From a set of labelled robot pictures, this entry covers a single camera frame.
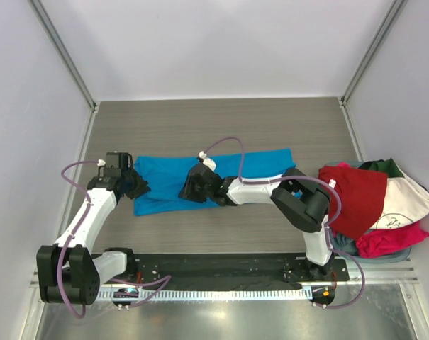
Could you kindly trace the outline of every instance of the green cloth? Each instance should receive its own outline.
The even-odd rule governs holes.
[[[404,177],[399,166],[397,166],[397,163],[394,162],[392,158],[388,159],[387,161],[382,159],[379,161],[366,161],[359,167],[359,169],[384,172],[390,179]]]

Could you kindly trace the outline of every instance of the blue towel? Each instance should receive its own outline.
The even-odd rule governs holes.
[[[238,175],[241,154],[212,156],[212,159],[216,162],[216,173],[220,177]],[[135,169],[148,182],[151,191],[135,200],[134,215],[144,216],[165,211],[218,207],[218,204],[211,200],[197,203],[178,197],[189,170],[197,162],[196,157],[138,157],[134,164]],[[245,155],[243,177],[276,176],[295,166],[290,149],[248,152]]]

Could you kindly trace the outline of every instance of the gray basket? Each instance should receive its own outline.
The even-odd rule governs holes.
[[[334,161],[332,163],[328,163],[326,164],[327,166],[336,166],[338,165],[340,162],[339,161]],[[362,162],[358,162],[358,161],[346,161],[345,163],[349,164],[350,166],[353,166],[355,168],[358,168],[359,166],[361,166]],[[342,247],[338,244],[337,240],[333,237],[332,232],[329,231],[329,233],[331,233],[331,241],[333,243],[333,247],[334,249],[337,250],[342,250]],[[363,263],[363,264],[394,264],[396,262],[400,262],[400,261],[404,261],[410,254],[411,252],[411,248],[406,248],[404,250],[400,250],[400,251],[396,251],[395,253],[392,254],[388,254],[388,255],[383,255],[380,257],[376,257],[374,259],[364,259],[362,257],[359,256],[353,256],[355,259],[357,259],[358,262]]]

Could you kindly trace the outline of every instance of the white wall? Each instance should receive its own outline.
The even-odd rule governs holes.
[[[26,0],[0,0],[0,339],[17,339],[41,244],[52,244],[89,117]]]
[[[408,1],[350,108],[367,158],[393,157],[429,189],[429,0]],[[411,259],[429,301],[429,239]]]
[[[43,0],[96,100],[344,94],[391,0]]]

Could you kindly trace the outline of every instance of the white cloth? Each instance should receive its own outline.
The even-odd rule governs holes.
[[[429,193],[413,179],[388,178],[381,217],[370,229],[397,229],[413,224],[429,213]]]

